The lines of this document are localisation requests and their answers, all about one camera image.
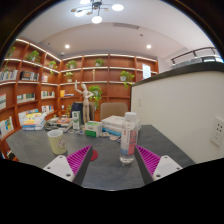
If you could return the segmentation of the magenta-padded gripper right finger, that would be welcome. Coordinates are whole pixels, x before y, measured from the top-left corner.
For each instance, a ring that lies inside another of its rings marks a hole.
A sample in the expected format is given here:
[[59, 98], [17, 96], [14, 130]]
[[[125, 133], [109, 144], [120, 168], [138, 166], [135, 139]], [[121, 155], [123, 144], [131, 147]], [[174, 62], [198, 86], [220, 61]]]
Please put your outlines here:
[[145, 184], [152, 183], [182, 169], [168, 155], [159, 156], [139, 145], [135, 147], [134, 155]]

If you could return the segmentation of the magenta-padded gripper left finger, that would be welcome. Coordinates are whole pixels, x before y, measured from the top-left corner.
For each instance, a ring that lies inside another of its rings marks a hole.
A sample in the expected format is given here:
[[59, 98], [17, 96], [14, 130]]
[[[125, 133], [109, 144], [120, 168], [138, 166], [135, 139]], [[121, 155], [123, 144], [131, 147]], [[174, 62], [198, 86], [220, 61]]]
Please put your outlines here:
[[57, 156], [44, 170], [81, 186], [92, 155], [93, 147], [88, 145], [68, 156]]

